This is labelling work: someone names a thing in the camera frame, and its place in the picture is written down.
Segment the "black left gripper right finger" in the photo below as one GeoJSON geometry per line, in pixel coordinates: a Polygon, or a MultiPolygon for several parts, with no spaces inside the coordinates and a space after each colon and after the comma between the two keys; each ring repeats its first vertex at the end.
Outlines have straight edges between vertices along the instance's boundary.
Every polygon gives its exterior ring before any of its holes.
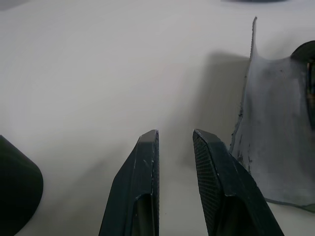
{"type": "Polygon", "coordinates": [[[210,236],[282,236],[248,171],[214,134],[193,132],[199,194],[210,236]]]}

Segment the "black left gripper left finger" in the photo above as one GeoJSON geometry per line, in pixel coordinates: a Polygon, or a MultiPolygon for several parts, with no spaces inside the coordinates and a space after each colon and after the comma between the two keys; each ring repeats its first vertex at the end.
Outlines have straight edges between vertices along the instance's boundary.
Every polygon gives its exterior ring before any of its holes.
{"type": "Polygon", "coordinates": [[[159,235],[158,130],[139,137],[114,177],[100,235],[159,235]]]}

